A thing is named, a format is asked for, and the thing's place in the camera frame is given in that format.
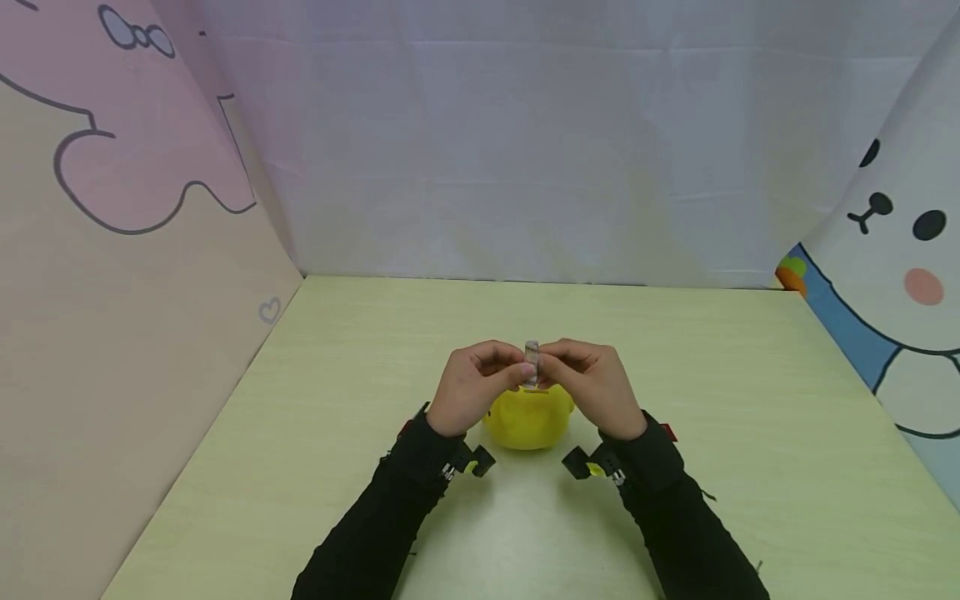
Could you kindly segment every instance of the paper bill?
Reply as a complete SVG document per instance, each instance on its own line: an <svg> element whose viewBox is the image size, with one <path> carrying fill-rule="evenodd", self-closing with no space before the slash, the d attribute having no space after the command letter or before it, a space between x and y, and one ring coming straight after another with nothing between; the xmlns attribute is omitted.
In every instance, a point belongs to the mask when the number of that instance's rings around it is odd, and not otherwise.
<svg viewBox="0 0 960 600"><path fill-rule="evenodd" d="M530 340L526 343L523 348L523 360L534 366L534 374L520 385L527 390L536 390L537 364L540 361L540 343L537 340Z"/></svg>

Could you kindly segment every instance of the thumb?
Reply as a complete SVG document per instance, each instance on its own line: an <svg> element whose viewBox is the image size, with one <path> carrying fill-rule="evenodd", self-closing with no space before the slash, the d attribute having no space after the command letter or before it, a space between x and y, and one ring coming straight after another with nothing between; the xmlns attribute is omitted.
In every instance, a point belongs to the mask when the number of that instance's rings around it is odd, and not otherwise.
<svg viewBox="0 0 960 600"><path fill-rule="evenodd" d="M572 370L566 363L552 354L540 353L540 373L547 379L553 379L570 392L577 394L583 376Z"/></svg>
<svg viewBox="0 0 960 600"><path fill-rule="evenodd" d="M530 363L516 363L487 377L487 385L499 396L533 376L534 366Z"/></svg>

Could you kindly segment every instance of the cartoon bunny eye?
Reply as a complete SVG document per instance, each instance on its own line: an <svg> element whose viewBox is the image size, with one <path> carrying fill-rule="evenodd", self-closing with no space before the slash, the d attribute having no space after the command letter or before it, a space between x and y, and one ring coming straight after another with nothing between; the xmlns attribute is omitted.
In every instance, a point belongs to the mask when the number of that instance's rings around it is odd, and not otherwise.
<svg viewBox="0 0 960 600"><path fill-rule="evenodd" d="M928 210L914 221L913 236L922 242L928 242L943 233L946 226L947 215L943 210Z"/></svg>
<svg viewBox="0 0 960 600"><path fill-rule="evenodd" d="M864 155L863 160L860 161L860 168L867 166L876 158L876 153L880 152L880 140L875 139L874 143L870 145L870 148L867 149L867 154Z"/></svg>
<svg viewBox="0 0 960 600"><path fill-rule="evenodd" d="M133 33L133 28L117 11L106 4L101 4L97 13L100 14L100 22L107 30L107 35L110 36L113 43L125 50L130 50L136 46L136 35Z"/></svg>

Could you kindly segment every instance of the hand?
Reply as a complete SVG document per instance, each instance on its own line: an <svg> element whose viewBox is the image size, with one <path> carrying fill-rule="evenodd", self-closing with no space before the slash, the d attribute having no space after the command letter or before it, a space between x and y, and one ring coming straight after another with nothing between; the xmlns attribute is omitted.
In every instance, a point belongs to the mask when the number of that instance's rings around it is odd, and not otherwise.
<svg viewBox="0 0 960 600"><path fill-rule="evenodd" d="M567 340L540 346L539 387L559 383L600 431L629 441L647 430L630 379L613 346Z"/></svg>
<svg viewBox="0 0 960 600"><path fill-rule="evenodd" d="M523 350L510 344L490 340L453 350L426 421L445 438L463 435L487 414L497 396L533 374L534 366L523 362Z"/></svg>

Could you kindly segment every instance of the finger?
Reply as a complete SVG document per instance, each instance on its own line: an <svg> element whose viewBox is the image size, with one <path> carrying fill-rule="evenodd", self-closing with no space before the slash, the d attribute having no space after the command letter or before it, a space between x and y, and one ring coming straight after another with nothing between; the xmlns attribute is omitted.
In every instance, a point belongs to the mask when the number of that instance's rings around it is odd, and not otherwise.
<svg viewBox="0 0 960 600"><path fill-rule="evenodd" d="M505 365L504 363L487 363L486 365L481 365L479 371L481 375L487 377L493 375L495 372L501 372L507 367L510 367L510 365Z"/></svg>
<svg viewBox="0 0 960 600"><path fill-rule="evenodd" d="M556 356L566 363L585 362L599 355L600 347L589 342L563 338L540 346L540 352Z"/></svg>
<svg viewBox="0 0 960 600"><path fill-rule="evenodd" d="M513 365L523 361L523 350L499 340L480 342L464 350L477 369L489 363Z"/></svg>
<svg viewBox="0 0 960 600"><path fill-rule="evenodd" d="M564 361L551 354L540 353L540 369L538 375L544 380L556 381L564 386L572 395L577 395L581 389L584 376L572 370Z"/></svg>
<svg viewBox="0 0 960 600"><path fill-rule="evenodd" d="M490 387L491 395L497 397L523 383L534 371L533 365L521 362L485 377L484 382Z"/></svg>

